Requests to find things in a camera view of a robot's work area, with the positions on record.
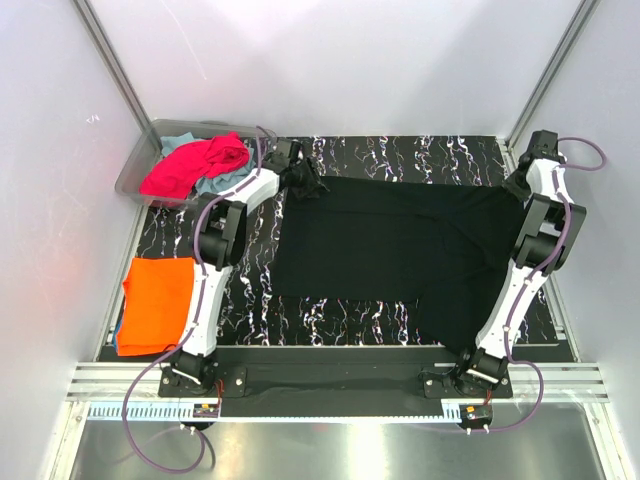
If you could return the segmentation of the black polo shirt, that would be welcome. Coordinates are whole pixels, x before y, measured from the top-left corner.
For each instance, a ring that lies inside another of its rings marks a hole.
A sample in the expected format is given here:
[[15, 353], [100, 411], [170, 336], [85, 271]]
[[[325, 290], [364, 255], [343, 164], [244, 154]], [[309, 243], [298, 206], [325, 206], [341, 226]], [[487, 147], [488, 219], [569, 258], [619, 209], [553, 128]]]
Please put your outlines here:
[[418, 333], [470, 349], [506, 280], [525, 212], [497, 186], [327, 177], [286, 196], [278, 296], [413, 303]]

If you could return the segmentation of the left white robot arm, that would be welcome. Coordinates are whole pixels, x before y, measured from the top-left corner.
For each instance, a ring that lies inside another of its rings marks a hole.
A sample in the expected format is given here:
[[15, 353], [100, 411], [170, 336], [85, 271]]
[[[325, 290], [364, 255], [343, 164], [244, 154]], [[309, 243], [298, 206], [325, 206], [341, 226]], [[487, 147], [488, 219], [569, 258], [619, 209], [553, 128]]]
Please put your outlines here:
[[192, 230], [193, 295], [184, 333], [163, 359], [160, 396], [204, 397], [222, 392], [216, 349], [224, 291], [233, 267], [245, 254], [249, 214], [285, 189], [298, 198], [316, 198], [326, 190], [297, 140], [278, 140], [246, 179], [198, 201]]

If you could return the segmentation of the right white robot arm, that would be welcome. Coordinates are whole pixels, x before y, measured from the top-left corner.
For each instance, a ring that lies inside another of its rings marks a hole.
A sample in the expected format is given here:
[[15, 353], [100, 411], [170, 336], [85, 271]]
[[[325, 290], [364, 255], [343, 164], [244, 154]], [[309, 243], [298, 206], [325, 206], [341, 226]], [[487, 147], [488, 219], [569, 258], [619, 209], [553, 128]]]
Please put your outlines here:
[[450, 384], [462, 397], [483, 398], [508, 382], [508, 365], [520, 324], [532, 300], [551, 273], [567, 260], [586, 218], [564, 180], [568, 167], [555, 132], [531, 135], [517, 168], [504, 182], [524, 203], [524, 221], [510, 254], [502, 290], [475, 348], [460, 355]]

